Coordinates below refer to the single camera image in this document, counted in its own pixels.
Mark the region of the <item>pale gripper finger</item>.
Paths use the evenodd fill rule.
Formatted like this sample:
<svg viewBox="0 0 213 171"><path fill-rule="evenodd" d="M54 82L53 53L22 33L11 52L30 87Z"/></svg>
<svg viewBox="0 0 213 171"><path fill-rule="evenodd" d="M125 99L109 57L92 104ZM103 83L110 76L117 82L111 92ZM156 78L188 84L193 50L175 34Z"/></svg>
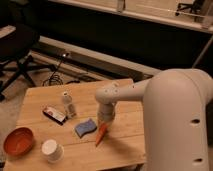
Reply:
<svg viewBox="0 0 213 171"><path fill-rule="evenodd" d="M110 131L110 129L112 127L112 121L107 122L106 125L107 125L107 131Z"/></svg>
<svg viewBox="0 0 213 171"><path fill-rule="evenodd" d="M103 122L100 122L100 123L98 122L98 129L102 129L103 125L104 125Z"/></svg>

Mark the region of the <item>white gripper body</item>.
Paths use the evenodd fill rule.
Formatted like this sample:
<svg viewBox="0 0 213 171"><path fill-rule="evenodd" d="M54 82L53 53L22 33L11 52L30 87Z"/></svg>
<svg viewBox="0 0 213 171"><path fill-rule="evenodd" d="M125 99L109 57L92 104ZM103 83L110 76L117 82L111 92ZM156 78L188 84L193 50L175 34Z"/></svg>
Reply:
<svg viewBox="0 0 213 171"><path fill-rule="evenodd" d="M115 118L115 105L110 104L99 104L98 112L98 123L110 123Z"/></svg>

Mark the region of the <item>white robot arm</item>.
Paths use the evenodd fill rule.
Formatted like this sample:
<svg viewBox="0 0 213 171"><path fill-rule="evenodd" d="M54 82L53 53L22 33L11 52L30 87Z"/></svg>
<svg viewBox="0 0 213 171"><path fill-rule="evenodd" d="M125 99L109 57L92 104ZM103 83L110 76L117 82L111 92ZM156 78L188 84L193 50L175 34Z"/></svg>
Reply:
<svg viewBox="0 0 213 171"><path fill-rule="evenodd" d="M119 101L143 105L146 163L143 171L209 171L206 106L213 77L200 69L168 69L123 87L98 89L98 121L115 118Z"/></svg>

